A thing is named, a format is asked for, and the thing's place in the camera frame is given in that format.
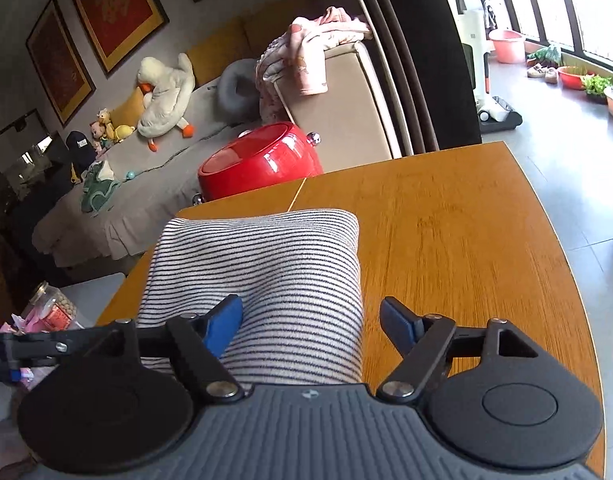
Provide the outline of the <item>pink blanket on sofa arm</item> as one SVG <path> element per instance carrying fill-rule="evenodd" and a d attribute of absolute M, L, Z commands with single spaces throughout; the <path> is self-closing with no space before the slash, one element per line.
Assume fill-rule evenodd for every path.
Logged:
<path fill-rule="evenodd" d="M 256 88 L 264 125 L 286 118 L 274 82 L 291 76 L 301 96 L 317 96 L 328 91 L 325 53 L 343 44 L 371 39 L 369 25 L 351 18 L 347 11 L 330 6 L 314 20 L 295 18 L 286 31 L 269 44 L 256 62 Z"/>

